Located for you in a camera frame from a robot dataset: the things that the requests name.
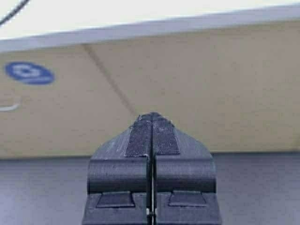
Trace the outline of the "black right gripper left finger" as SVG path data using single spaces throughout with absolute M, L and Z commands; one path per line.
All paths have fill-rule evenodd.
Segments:
M 92 155 L 84 225 L 151 225 L 151 113 L 140 115 Z

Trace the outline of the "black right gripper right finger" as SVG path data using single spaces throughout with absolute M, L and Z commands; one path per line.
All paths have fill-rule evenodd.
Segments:
M 152 115 L 158 225 L 220 225 L 213 157 L 167 118 Z

